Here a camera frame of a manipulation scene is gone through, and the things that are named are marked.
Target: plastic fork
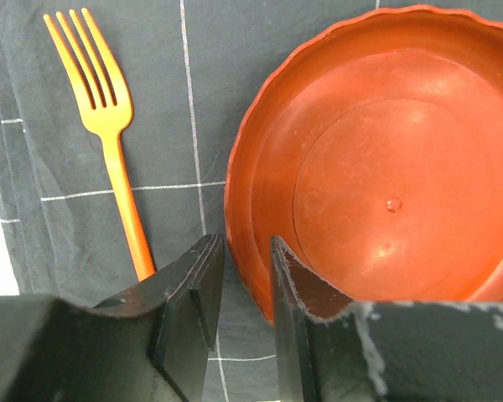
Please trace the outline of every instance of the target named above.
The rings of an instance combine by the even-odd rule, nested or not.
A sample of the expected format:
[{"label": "plastic fork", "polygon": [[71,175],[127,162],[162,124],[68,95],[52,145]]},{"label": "plastic fork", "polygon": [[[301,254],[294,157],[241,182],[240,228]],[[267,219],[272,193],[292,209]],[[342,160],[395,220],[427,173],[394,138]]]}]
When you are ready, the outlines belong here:
[{"label": "plastic fork", "polygon": [[69,51],[60,31],[56,28],[54,20],[48,14],[45,14],[44,21],[49,29],[50,36],[54,40],[65,71],[69,76],[82,123],[88,131],[97,134],[101,138],[106,169],[108,170],[111,186],[116,196],[117,207],[119,208],[128,246],[131,251],[132,263],[134,264],[137,278],[142,281],[152,275],[155,270],[148,242],[143,233],[142,223],[138,216],[132,190],[128,182],[120,141],[123,129],[132,120],[132,101],[128,92],[127,82],[95,20],[87,8],[82,8],[81,12],[98,53],[101,56],[102,64],[106,68],[109,80],[106,79],[102,64],[75,10],[70,10],[70,18],[96,72],[97,80],[64,14],[57,12],[56,17],[70,47],[75,53],[80,68]]}]

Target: white line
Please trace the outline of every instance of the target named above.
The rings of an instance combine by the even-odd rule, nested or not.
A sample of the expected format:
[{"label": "white line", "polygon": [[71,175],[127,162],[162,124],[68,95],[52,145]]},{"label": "white line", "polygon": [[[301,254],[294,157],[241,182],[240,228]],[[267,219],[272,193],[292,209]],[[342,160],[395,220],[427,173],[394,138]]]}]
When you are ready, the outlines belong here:
[{"label": "white line", "polygon": [[22,123],[23,119],[7,119],[7,120],[1,120],[0,122],[2,124]]},{"label": "white line", "polygon": [[188,37],[186,34],[186,15],[184,0],[179,0],[181,12],[181,35],[183,37],[184,69],[186,70],[186,86],[188,88],[188,105],[190,108],[190,124],[192,126],[192,142],[194,143],[195,178],[198,182],[198,198],[200,199],[201,229],[207,234],[205,225],[205,209],[203,206],[203,191],[201,190],[200,152],[198,151],[198,134],[195,125],[194,92],[192,91],[192,74],[190,73],[190,57],[188,53]]},{"label": "white line", "polygon": [[[211,182],[211,183],[201,183],[201,184],[174,184],[169,186],[143,186],[143,187],[133,187],[132,191],[145,191],[145,190],[172,190],[177,188],[196,188],[196,187],[209,187],[209,186],[221,186],[225,185],[226,182]],[[75,193],[69,195],[59,195],[56,197],[42,197],[42,202],[47,201],[59,201],[63,199],[69,198],[79,198],[79,197],[87,197],[90,195],[99,195],[99,194],[110,194],[113,193],[113,190],[99,190],[99,191],[88,191],[86,193]]]},{"label": "white line", "polygon": [[261,360],[268,360],[270,358],[275,358],[275,354],[270,356],[263,356],[262,358],[209,358],[209,361],[219,361],[219,362],[259,362]]},{"label": "white line", "polygon": [[0,219],[0,223],[2,224],[17,224],[20,222],[20,219]]},{"label": "white line", "polygon": [[221,388],[224,390],[224,397],[226,398],[226,402],[229,402],[229,395],[227,394],[227,386],[226,386],[226,376],[224,375],[224,367],[221,364],[221,353],[220,353],[220,333],[216,332],[216,355],[218,356],[218,369],[220,369],[220,378],[221,378]]}]

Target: utensil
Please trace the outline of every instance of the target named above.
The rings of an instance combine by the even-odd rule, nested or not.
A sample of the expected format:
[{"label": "utensil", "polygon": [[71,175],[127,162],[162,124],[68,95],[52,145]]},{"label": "utensil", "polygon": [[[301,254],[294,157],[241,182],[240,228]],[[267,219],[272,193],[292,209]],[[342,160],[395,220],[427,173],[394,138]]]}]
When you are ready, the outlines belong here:
[{"label": "utensil", "polygon": [[503,300],[503,23],[379,9],[297,48],[247,111],[230,250],[272,320],[272,235],[356,300]]},{"label": "utensil", "polygon": [[[69,76],[82,123],[88,131],[97,134],[101,138],[106,169],[116,196],[117,207],[122,218],[132,262],[138,279],[142,281],[152,275],[155,270],[128,182],[120,142],[122,130],[132,120],[132,101],[125,78],[94,18],[87,8],[82,8],[81,12],[101,56],[102,63],[96,55],[96,51],[77,12],[70,10],[70,17],[86,49],[91,66],[96,72],[96,78],[64,14],[57,12],[56,17],[70,47],[75,53],[80,68],[73,59],[60,31],[56,28],[54,20],[48,14],[45,14],[44,21]],[[106,69],[108,80],[103,71],[103,66]]]}]

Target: red-orange bowl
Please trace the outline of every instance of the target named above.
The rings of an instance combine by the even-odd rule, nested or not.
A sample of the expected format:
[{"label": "red-orange bowl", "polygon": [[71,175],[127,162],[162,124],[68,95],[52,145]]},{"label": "red-orange bowl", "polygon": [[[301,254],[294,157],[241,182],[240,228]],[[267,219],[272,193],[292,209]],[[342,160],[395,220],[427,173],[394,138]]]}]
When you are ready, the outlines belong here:
[{"label": "red-orange bowl", "polygon": [[357,300],[503,300],[503,23],[379,9],[298,47],[242,121],[225,214],[269,320],[272,235]]}]

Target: grid-patterned cloth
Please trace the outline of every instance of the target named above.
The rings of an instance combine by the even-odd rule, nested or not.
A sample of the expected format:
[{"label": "grid-patterned cloth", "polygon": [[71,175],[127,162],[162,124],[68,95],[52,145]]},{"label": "grid-patterned cloth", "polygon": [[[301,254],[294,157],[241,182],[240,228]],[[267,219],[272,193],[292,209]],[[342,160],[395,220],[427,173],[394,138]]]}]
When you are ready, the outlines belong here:
[{"label": "grid-patterned cloth", "polygon": [[[135,282],[102,159],[43,13],[88,7],[123,69],[122,143],[157,266],[224,230],[226,164],[261,83],[332,23],[403,0],[0,0],[0,213],[22,293],[95,304]],[[501,0],[428,2],[503,21]],[[229,254],[204,400],[275,400],[273,333]]]}]

